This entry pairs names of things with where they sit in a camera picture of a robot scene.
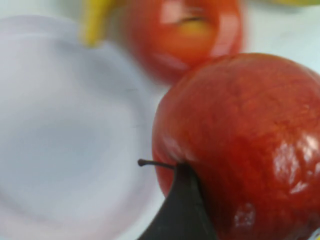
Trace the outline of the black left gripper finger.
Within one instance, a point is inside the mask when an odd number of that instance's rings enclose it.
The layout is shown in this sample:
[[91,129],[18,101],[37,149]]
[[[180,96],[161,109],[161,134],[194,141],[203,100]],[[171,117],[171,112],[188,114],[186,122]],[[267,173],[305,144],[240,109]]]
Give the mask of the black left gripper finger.
[[139,162],[170,169],[174,180],[167,197],[140,240],[216,240],[194,170],[186,163]]

